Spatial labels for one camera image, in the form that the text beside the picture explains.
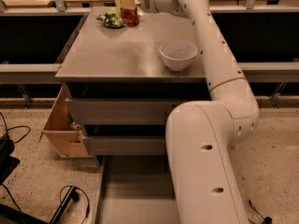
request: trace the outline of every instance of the green vegetable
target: green vegetable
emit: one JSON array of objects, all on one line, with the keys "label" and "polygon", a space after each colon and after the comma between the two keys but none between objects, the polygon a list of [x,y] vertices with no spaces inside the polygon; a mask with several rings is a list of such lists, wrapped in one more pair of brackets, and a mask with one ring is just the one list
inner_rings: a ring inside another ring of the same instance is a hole
[{"label": "green vegetable", "polygon": [[112,7],[110,10],[103,12],[96,19],[102,21],[107,27],[119,28],[123,26],[121,12],[117,7]]}]

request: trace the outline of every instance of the open drawer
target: open drawer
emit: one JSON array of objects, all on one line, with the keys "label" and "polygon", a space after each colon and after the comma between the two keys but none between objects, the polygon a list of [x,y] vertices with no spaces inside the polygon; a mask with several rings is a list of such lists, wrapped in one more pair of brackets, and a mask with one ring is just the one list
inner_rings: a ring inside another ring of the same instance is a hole
[{"label": "open drawer", "polygon": [[52,143],[62,158],[88,157],[82,142],[82,130],[74,130],[72,118],[65,103],[66,94],[61,89],[42,133]]},{"label": "open drawer", "polygon": [[166,156],[105,157],[94,224],[179,224]]},{"label": "open drawer", "polygon": [[164,125],[84,125],[90,155],[164,155]]}]

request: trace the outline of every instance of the drawer front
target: drawer front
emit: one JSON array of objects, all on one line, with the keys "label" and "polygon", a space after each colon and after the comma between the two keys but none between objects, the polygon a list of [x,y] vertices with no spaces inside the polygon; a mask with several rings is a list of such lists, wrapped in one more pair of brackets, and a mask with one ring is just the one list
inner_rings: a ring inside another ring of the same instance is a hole
[{"label": "drawer front", "polygon": [[165,155],[162,136],[83,136],[90,155]]},{"label": "drawer front", "polygon": [[66,99],[79,124],[165,124],[175,106],[185,100]]}]

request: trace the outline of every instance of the white bowl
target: white bowl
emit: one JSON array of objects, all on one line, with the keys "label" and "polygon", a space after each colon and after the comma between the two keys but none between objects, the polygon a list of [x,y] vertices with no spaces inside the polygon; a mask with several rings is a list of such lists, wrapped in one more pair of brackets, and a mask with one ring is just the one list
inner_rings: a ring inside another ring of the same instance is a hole
[{"label": "white bowl", "polygon": [[182,39],[163,42],[159,51],[164,65],[173,71],[185,69],[197,55],[197,47],[192,42]]}]

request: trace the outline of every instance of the black stand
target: black stand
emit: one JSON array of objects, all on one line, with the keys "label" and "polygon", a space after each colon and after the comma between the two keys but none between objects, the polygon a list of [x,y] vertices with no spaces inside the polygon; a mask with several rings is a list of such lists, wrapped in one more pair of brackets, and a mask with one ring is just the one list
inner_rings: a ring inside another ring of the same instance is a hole
[{"label": "black stand", "polygon": [[[0,173],[0,185],[7,179],[7,177],[12,173],[12,171],[19,165],[19,163],[20,160],[10,156],[7,157],[7,159],[1,163],[1,170],[4,171],[1,171]],[[71,199],[76,201],[75,200],[76,189],[77,188],[74,186],[69,188],[69,190],[65,194],[61,204],[58,206],[56,212],[54,213],[49,223],[39,220],[35,217],[31,217],[27,214],[21,213],[20,211],[5,206],[3,204],[0,204],[0,217],[13,220],[15,223],[20,223],[20,224],[57,224],[61,216],[63,215],[65,208],[71,201]]]}]

